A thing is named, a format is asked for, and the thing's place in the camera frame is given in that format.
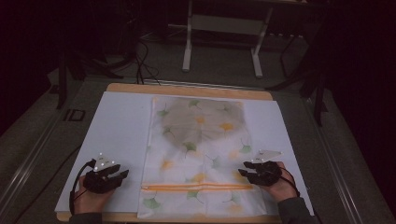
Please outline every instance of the gray floor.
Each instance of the gray floor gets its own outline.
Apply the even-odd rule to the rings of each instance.
[[[260,53],[265,75],[263,79],[254,77],[248,48],[242,45],[240,48],[213,48],[205,41],[194,41],[197,44],[192,48],[189,73],[181,71],[184,46],[179,39],[147,42],[149,53],[146,63],[160,71],[157,78],[162,84],[166,84],[163,81],[166,80],[263,90],[284,80],[278,56],[286,39],[266,37]],[[303,40],[293,45],[286,55],[288,68],[299,62],[305,48]],[[139,52],[143,55],[144,48],[140,48]],[[124,82],[134,82],[135,65],[117,73],[127,77]],[[54,71],[50,77],[54,78],[56,74],[57,71]],[[57,96],[46,93],[0,138],[0,174],[6,180],[0,183],[1,191],[7,188],[27,154],[37,147],[43,148],[35,169],[8,207],[4,223],[13,223],[67,155],[83,142],[103,91],[109,83],[116,81],[95,74],[90,74],[84,82],[70,80],[69,101],[64,110],[56,110]],[[319,128],[311,116],[310,100],[301,98],[297,92],[300,85],[295,84],[272,94],[281,108],[309,196],[322,222],[396,223],[332,100],[332,94],[326,91],[324,103],[328,112],[322,114],[323,127]],[[85,110],[87,114],[80,122],[63,121],[66,109]],[[36,145],[43,133],[50,133],[49,138]],[[19,223],[59,222],[53,210],[76,156],[77,153],[66,162]]]

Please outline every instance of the person's left hand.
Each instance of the person's left hand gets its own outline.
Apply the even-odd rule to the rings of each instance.
[[[104,194],[90,192],[82,184],[84,179],[85,175],[78,180],[78,191],[75,193],[74,200],[75,214],[102,213],[108,199],[110,199],[115,190],[113,189]]]

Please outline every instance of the patterned cloth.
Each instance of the patterned cloth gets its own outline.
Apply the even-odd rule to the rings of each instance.
[[[260,188],[238,172],[250,142],[241,102],[153,97],[138,217],[265,214]]]

